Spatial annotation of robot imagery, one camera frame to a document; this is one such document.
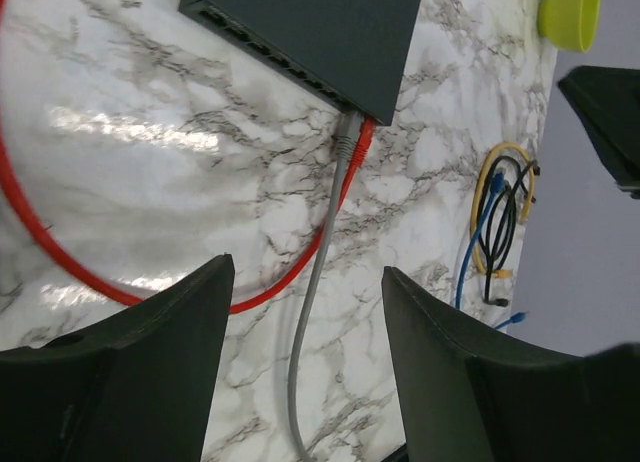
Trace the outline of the black left gripper left finger pad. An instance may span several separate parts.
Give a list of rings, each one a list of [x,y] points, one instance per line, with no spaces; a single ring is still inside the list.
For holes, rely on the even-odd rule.
[[[4,351],[2,459],[199,460],[234,278],[220,255],[100,322]]]

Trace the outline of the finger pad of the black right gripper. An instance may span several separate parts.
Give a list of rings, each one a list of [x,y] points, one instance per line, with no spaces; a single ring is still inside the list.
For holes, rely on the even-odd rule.
[[[639,198],[639,71],[578,66],[557,86],[617,187]]]

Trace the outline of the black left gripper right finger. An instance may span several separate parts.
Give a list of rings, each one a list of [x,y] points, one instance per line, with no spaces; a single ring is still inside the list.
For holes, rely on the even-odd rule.
[[[399,461],[635,461],[639,347],[578,357],[495,330],[394,267],[382,278]]]

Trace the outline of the black network switch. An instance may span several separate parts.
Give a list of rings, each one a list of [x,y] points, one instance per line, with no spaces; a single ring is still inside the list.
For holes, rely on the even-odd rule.
[[[421,0],[180,0],[179,11],[326,103],[391,124]]]

